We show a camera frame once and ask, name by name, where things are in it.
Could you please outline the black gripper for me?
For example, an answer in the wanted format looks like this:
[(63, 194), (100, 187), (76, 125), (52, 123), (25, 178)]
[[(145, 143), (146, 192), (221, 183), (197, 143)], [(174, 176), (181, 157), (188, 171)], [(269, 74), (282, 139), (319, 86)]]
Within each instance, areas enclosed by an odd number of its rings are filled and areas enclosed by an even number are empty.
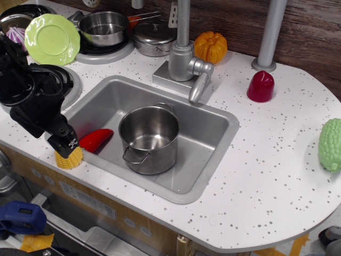
[(10, 116), (36, 138), (44, 132), (51, 134), (47, 142), (62, 158), (68, 158), (79, 147), (79, 142), (61, 114), (63, 101), (62, 87), (55, 80), (47, 79), (38, 84), (28, 99), (13, 106)]

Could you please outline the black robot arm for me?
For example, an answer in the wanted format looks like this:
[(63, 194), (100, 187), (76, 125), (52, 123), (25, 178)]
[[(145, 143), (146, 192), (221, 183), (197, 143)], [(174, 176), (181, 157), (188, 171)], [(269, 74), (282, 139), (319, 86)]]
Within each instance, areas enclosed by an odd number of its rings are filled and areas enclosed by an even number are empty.
[(28, 64), (21, 45), (1, 32), (1, 104), (10, 116), (35, 138), (44, 132), (48, 143), (68, 158), (79, 142), (75, 130), (61, 114), (63, 77), (42, 65)]

